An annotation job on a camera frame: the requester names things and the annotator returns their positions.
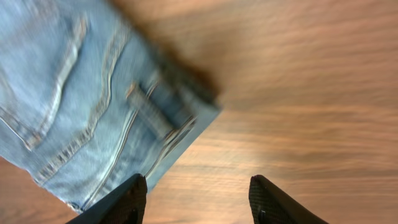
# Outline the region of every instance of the stitching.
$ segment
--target stitching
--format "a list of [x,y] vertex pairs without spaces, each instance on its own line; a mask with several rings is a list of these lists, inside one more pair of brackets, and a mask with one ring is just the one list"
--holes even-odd
[[136,110],[134,112],[134,114],[132,115],[131,121],[129,122],[129,126],[125,129],[126,132],[122,133],[121,138],[123,138],[123,142],[122,142],[120,147],[118,146],[119,150],[118,150],[118,153],[116,154],[116,157],[114,159],[113,164],[111,165],[111,167],[107,171],[107,174],[106,174],[105,178],[103,179],[103,181],[101,182],[101,184],[94,191],[94,194],[88,199],[86,204],[84,206],[82,206],[82,210],[85,210],[86,207],[90,207],[90,205],[94,202],[94,199],[98,196],[98,194],[100,193],[100,190],[102,190],[102,188],[105,186],[105,183],[106,183],[107,179],[109,178],[109,176],[111,175],[112,171],[116,167],[116,164],[118,163],[119,157],[120,157],[121,153],[123,152],[124,146],[126,144],[127,137],[128,137],[128,135],[130,133],[130,130],[131,130],[131,126],[136,120],[137,114],[138,114],[138,110]]
[[[0,107],[0,120],[6,124],[6,126],[24,143],[25,147],[28,148],[27,142],[25,141],[24,136],[26,134],[30,134],[35,136],[37,133],[32,131],[26,125],[22,124],[20,121],[15,119],[13,115],[9,114],[6,110]],[[9,124],[6,120],[12,120],[13,123],[16,123],[17,126]]]
[[[159,84],[159,83],[155,83],[155,85],[153,85],[153,87],[151,87],[151,89],[147,92],[147,94],[146,94],[146,97],[147,97],[147,98],[149,98],[149,97],[152,95],[152,93],[154,92],[155,88],[157,87],[157,84]],[[137,88],[137,87],[138,87],[138,86],[137,86],[135,83],[133,83],[133,84],[130,86],[130,88],[128,89],[127,94],[126,94],[127,98],[128,98],[128,96],[133,92],[133,90],[134,90],[135,88]],[[124,145],[125,145],[125,143],[126,143],[126,141],[127,141],[127,135],[128,135],[128,133],[130,132],[130,130],[131,130],[131,127],[132,127],[133,122],[136,120],[136,116],[138,115],[138,112],[139,112],[139,109],[137,109],[137,110],[134,112],[134,114],[133,114],[133,119],[132,119],[132,121],[131,121],[130,124],[129,124],[129,127],[128,127],[127,132],[126,132],[126,137],[124,138],[124,141],[123,141],[122,146],[119,148],[118,154],[116,155],[116,158],[115,158],[115,160],[114,160],[114,164],[113,164],[112,167],[109,169],[109,171],[108,171],[108,173],[106,174],[106,177],[103,179],[102,183],[101,183],[101,184],[99,185],[99,187],[94,191],[94,194],[87,200],[87,202],[84,204],[84,206],[82,206],[82,209],[83,209],[83,210],[86,210],[88,207],[91,206],[91,204],[94,202],[94,199],[95,199],[95,198],[98,196],[98,194],[100,193],[100,190],[102,190],[102,188],[105,186],[105,183],[106,183],[106,181],[108,180],[109,175],[112,173],[114,167],[116,166],[116,163],[117,163],[118,160],[119,160],[119,156],[120,156],[120,154],[122,153],[122,151],[123,151],[123,149],[124,149]]]
[[162,148],[162,150],[159,154],[159,157],[156,159],[156,161],[154,162],[152,167],[145,174],[146,179],[148,179],[153,174],[153,171],[155,171],[155,168],[158,167],[158,165],[170,154],[170,152],[175,147],[177,147],[178,144],[180,144],[180,141],[182,139],[180,139],[179,137],[182,136],[182,134],[184,134],[185,131],[188,131],[185,135],[182,136],[182,138],[184,138],[193,129],[193,125],[195,124],[195,121],[196,121],[196,118],[191,116],[180,129],[176,130],[177,132],[175,133],[174,138],[171,139],[171,141]]
[[53,157],[50,163],[36,173],[37,178],[35,181],[38,185],[43,185],[53,177],[53,175],[58,172],[59,168],[68,162],[69,158],[71,158],[82,147],[82,145],[86,144],[92,138],[97,121],[108,108],[111,95],[111,77],[116,61],[127,43],[128,37],[129,29],[127,29],[124,24],[119,24],[119,27],[113,34],[111,42],[108,44],[108,49],[104,57],[102,69],[103,89],[101,92],[101,98],[96,107],[91,110],[87,127],[78,134],[77,138],[72,140],[61,150],[60,153]]
[[14,93],[14,90],[10,87],[10,84],[7,81],[6,78],[6,72],[4,71],[3,66],[0,64],[0,85],[1,88],[7,93],[7,96],[9,100],[6,102],[6,105],[4,106],[7,108],[6,110],[3,109],[4,111],[11,111],[12,114],[15,114],[15,108],[11,108],[11,104],[13,101],[16,101],[16,96]]
[[167,121],[167,118],[164,117],[164,115],[162,114],[162,112],[156,107],[156,105],[153,105],[153,103],[151,101],[148,101],[150,96],[147,96],[140,88],[135,88],[134,89],[135,96],[138,98],[139,100],[132,100],[130,99],[129,102],[131,104],[133,104],[135,107],[140,108],[140,107],[145,107],[149,110],[150,113],[153,113],[154,116],[157,118],[157,121],[154,121],[153,119],[151,119],[149,117],[148,114],[146,114],[146,112],[140,113],[140,115],[146,120],[146,122],[148,122],[149,127],[151,128],[151,130],[153,130],[153,132],[158,136],[158,138],[163,139],[165,137],[165,135],[167,135],[169,132],[167,131],[167,133],[163,132],[163,129],[173,129],[172,125],[169,124],[169,122]]
[[45,113],[45,118],[41,122],[40,128],[37,130],[40,136],[38,139],[34,138],[28,140],[28,144],[30,147],[33,147],[35,144],[37,144],[37,141],[39,141],[42,136],[45,136],[45,134],[49,130],[50,123],[55,119],[55,115],[57,112],[56,108],[58,108],[60,104],[60,97],[62,94],[61,83],[64,83],[68,74],[70,73],[70,70],[73,68],[75,62],[77,61],[78,49],[83,43],[83,38],[86,35],[86,29],[87,29],[86,19],[84,17],[80,18],[78,24],[75,25],[75,27],[76,28],[73,31],[74,38],[72,41],[69,41],[68,43],[67,52],[64,55],[62,63],[63,66],[60,69],[59,76],[57,77],[57,80],[55,82],[56,85],[55,88],[53,89],[52,93],[53,97],[51,99],[51,105],[49,106],[49,108]]

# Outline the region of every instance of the hardwood floor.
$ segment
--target hardwood floor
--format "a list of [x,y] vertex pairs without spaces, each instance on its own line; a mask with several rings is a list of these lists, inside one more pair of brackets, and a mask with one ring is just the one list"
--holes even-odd
[[[144,223],[252,223],[262,174],[330,223],[398,220],[398,2],[114,0],[200,68],[223,112],[148,196]],[[0,223],[69,208],[0,161]]]

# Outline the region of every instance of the blue jeans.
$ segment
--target blue jeans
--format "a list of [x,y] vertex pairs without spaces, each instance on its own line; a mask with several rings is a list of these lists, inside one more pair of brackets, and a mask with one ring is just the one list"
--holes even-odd
[[76,212],[153,189],[218,112],[106,2],[0,2],[0,155]]

